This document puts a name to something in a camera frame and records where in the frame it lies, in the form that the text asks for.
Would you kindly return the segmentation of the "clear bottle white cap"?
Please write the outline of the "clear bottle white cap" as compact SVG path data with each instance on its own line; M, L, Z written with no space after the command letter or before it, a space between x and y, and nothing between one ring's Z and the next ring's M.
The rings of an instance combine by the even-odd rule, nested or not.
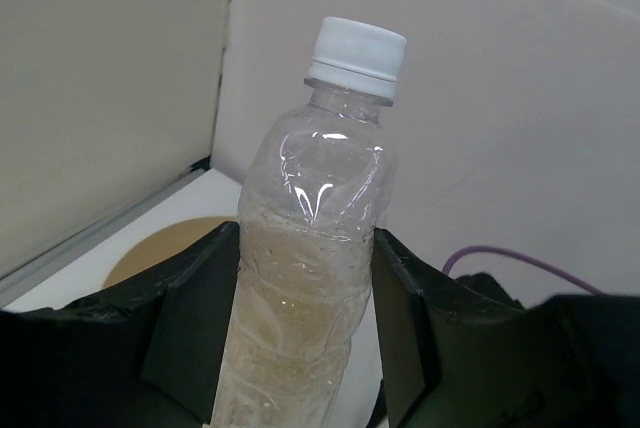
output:
M323 427L371 294L375 227L397 158L379 116L407 41L324 19L305 82L240 194L239 272L211 423Z

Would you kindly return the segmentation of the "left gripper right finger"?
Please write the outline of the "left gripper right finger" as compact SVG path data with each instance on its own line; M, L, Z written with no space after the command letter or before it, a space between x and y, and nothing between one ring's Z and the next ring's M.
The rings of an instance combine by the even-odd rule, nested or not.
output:
M489 274L457 279L391 232L372 259L393 427L635 427L639 300L563 294L526 308Z

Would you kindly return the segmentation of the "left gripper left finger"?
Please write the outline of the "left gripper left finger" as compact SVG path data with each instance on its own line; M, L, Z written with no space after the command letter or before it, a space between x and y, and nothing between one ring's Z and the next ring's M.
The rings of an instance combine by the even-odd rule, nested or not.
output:
M60 308L1 315L5 427L200 427L211 420L239 261L226 222Z

